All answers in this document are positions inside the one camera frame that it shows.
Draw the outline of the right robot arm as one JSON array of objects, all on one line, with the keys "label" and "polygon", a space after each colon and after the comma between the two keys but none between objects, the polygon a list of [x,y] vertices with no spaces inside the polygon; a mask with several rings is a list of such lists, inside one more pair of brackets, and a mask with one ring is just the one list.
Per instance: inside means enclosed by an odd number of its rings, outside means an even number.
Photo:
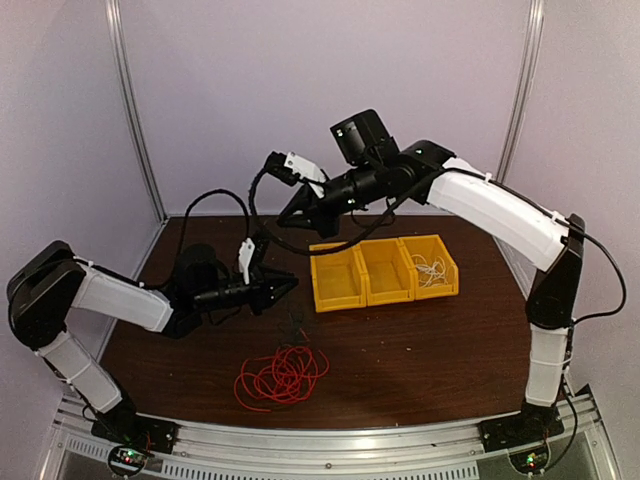
[{"label": "right robot arm", "polygon": [[537,206],[428,140],[400,149],[378,113],[368,109],[330,129],[350,168],[334,178],[294,153],[271,153],[268,172],[300,188],[278,216],[283,228],[339,232],[339,218],[380,199],[412,200],[452,213],[519,251],[536,274],[525,304],[531,351],[525,397],[511,416],[513,433],[530,442],[555,418],[568,366],[573,308],[584,253],[584,222]]}]

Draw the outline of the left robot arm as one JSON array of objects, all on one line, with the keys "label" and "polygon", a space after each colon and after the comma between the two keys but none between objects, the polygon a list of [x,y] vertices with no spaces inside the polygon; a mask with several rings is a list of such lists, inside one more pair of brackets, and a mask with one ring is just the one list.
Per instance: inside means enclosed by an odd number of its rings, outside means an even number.
[{"label": "left robot arm", "polygon": [[143,436],[143,421],[128,394],[69,332],[69,312],[96,312],[180,339],[198,328],[207,313],[248,307],[260,315],[298,286],[294,274],[262,264],[263,255],[246,239],[233,272],[212,246],[194,244],[177,255],[166,283],[150,286],[54,241],[8,282],[10,329],[79,392],[98,422],[121,443],[133,444]]}]

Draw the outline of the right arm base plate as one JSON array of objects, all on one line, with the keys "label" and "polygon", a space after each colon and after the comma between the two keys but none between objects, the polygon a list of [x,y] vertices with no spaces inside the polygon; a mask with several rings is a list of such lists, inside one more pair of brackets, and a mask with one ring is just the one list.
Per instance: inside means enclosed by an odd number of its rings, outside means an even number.
[{"label": "right arm base plate", "polygon": [[513,449],[540,443],[564,432],[561,420],[552,417],[526,416],[522,412],[479,423],[478,430],[485,452]]}]

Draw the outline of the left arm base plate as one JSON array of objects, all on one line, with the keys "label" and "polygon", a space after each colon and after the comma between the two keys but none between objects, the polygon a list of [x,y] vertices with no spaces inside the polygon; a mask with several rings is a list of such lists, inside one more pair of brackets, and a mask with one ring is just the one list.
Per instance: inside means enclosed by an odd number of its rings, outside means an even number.
[{"label": "left arm base plate", "polygon": [[91,434],[95,437],[134,447],[136,450],[163,454],[173,452],[177,433],[178,425],[175,422],[144,416],[137,416],[133,431],[124,435],[115,434],[99,420],[95,420],[91,427]]}]

